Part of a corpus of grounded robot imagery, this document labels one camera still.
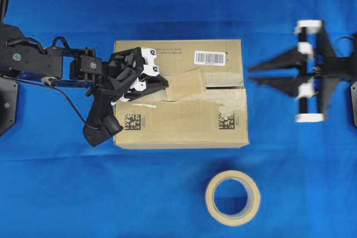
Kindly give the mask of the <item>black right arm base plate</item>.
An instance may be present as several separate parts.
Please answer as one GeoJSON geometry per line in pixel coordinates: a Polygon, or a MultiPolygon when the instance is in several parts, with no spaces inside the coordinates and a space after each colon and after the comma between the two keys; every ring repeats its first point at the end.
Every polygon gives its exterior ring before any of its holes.
{"type": "Polygon", "coordinates": [[[357,127],[357,82],[353,82],[350,87],[353,123],[357,127]]]}

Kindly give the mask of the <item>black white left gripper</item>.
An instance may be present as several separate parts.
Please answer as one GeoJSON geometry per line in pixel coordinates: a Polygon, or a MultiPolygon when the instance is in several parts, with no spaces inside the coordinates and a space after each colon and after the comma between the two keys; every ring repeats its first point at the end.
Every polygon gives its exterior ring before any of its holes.
{"type": "Polygon", "coordinates": [[[114,115],[112,105],[128,102],[169,87],[155,64],[153,48],[136,47],[111,54],[103,63],[103,73],[88,91],[94,101],[83,128],[86,141],[93,147],[123,130],[114,115]]]}

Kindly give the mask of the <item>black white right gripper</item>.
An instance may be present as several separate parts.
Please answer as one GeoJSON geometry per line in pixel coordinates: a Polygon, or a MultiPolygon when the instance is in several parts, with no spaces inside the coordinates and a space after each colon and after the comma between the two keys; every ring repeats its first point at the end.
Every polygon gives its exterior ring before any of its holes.
{"type": "Polygon", "coordinates": [[[298,46],[249,71],[274,69],[298,70],[296,77],[250,77],[258,85],[270,86],[299,101],[298,123],[322,122],[328,117],[332,94],[338,78],[330,73],[327,61],[336,57],[323,20],[299,20],[295,27],[298,46]]]}

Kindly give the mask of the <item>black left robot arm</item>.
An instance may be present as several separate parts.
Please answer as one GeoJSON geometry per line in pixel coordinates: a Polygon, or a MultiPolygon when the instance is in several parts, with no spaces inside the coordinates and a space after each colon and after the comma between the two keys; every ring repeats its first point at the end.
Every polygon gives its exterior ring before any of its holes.
{"type": "Polygon", "coordinates": [[[94,49],[71,48],[62,36],[43,48],[17,26],[1,24],[1,78],[56,91],[86,88],[86,95],[94,101],[82,120],[83,135],[93,147],[123,130],[114,116],[116,102],[134,101],[168,88],[156,57],[152,48],[135,47],[115,52],[104,61],[94,49]]]}

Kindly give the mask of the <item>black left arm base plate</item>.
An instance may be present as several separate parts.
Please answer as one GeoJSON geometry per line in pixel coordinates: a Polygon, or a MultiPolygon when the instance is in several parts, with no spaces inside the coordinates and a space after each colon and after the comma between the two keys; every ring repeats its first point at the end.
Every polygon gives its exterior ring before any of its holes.
{"type": "Polygon", "coordinates": [[[1,78],[1,136],[16,122],[18,84],[10,79],[1,78]]]}

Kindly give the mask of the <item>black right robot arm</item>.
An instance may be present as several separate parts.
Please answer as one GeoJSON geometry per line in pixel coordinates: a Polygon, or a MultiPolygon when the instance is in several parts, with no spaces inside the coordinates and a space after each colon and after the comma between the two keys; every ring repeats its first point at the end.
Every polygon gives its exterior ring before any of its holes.
{"type": "Polygon", "coordinates": [[[323,20],[299,20],[295,34],[298,37],[296,46],[248,70],[296,69],[296,76],[260,76],[252,80],[296,99],[299,102],[296,122],[322,122],[328,117],[331,97],[338,83],[351,81],[351,89],[356,88],[356,50],[347,57],[338,57],[323,20]]]}

